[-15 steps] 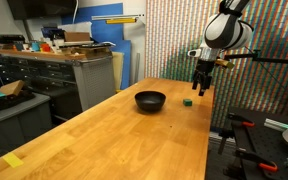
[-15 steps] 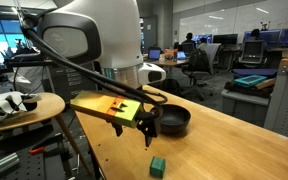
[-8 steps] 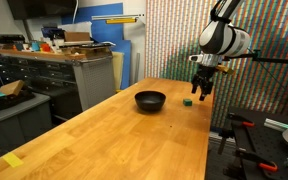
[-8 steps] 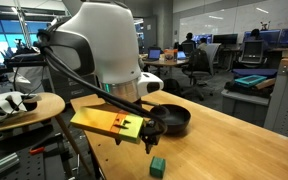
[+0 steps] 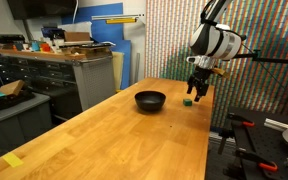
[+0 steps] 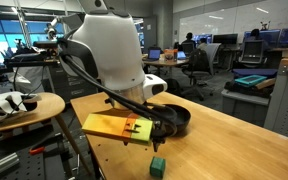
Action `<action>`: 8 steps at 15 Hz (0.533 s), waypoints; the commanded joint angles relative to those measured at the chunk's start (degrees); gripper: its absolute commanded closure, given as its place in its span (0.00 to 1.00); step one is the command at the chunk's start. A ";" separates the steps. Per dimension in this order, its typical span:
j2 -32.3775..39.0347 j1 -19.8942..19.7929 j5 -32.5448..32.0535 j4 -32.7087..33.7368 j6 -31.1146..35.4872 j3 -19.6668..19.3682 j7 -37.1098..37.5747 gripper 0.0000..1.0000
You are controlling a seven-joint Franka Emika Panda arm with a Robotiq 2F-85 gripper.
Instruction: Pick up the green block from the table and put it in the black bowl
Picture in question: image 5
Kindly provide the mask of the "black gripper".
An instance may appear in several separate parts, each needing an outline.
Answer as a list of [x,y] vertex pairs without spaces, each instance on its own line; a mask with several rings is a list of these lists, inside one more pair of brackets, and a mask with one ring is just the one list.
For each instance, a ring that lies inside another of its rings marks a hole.
[[193,74],[191,75],[192,80],[188,80],[188,90],[187,94],[191,94],[193,87],[195,86],[197,89],[197,95],[195,96],[194,101],[198,102],[203,96],[206,95],[208,90],[208,85],[206,84],[206,80],[212,74],[210,69],[204,69],[196,66]]

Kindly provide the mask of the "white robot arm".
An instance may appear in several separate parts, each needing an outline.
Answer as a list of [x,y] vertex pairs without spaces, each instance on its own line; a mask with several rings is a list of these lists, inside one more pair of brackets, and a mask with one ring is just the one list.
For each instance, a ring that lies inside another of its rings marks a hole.
[[232,59],[246,39],[244,35],[219,26],[218,21],[231,2],[232,0],[210,0],[203,8],[200,25],[190,39],[189,47],[193,56],[187,57],[186,61],[194,64],[195,69],[187,82],[187,93],[190,94],[196,88],[195,102],[207,93],[209,85],[206,80],[212,74],[215,60]]

